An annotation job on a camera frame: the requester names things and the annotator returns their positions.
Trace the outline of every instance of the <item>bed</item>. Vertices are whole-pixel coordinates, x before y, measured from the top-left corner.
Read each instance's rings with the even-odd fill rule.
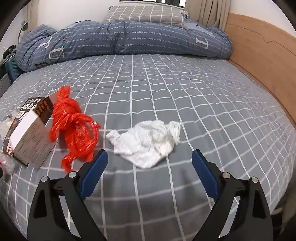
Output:
[[[0,99],[0,120],[27,98],[49,96],[64,85],[71,86],[71,97],[82,111],[102,125],[96,150],[105,149],[109,163],[85,204],[108,240],[192,240],[214,205],[192,168],[197,148],[235,178],[256,176],[271,211],[286,190],[296,131],[281,104],[226,59],[141,53],[51,64],[12,84]],[[157,119],[182,123],[180,143],[168,158],[151,169],[138,169],[113,153],[105,138],[110,130],[122,133],[140,121]],[[59,140],[39,170],[17,164],[12,177],[1,181],[1,201],[24,236],[36,187],[44,175],[65,176],[60,166],[65,154]],[[74,170],[82,164],[75,160]],[[235,199],[222,235],[237,203]],[[65,200],[62,205],[71,232],[78,234]]]

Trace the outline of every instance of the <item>wooden headboard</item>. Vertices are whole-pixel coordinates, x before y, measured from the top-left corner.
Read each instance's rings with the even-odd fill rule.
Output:
[[[230,13],[230,63],[267,89],[296,128],[296,38],[262,20]]]

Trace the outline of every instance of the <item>brown box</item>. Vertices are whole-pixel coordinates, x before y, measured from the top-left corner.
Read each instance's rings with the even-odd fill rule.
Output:
[[[3,142],[3,153],[39,169],[54,143],[45,127],[53,111],[55,94],[29,98],[15,117]]]

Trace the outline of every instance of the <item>white cloth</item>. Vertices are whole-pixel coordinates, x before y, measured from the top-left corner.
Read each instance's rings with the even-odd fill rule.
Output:
[[[180,140],[179,122],[143,121],[123,134],[110,131],[106,138],[114,146],[114,153],[140,168],[151,168],[167,157]]]

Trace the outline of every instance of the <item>red plastic bag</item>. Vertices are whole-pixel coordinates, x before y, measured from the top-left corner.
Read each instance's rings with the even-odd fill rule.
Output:
[[[67,173],[72,171],[71,163],[76,158],[92,161],[101,128],[92,118],[82,114],[77,101],[69,96],[70,86],[63,86],[57,92],[58,101],[54,104],[54,119],[49,131],[52,142],[57,139],[59,132],[70,149],[70,153],[62,159],[62,167]],[[87,123],[90,124],[93,135],[90,134]]]

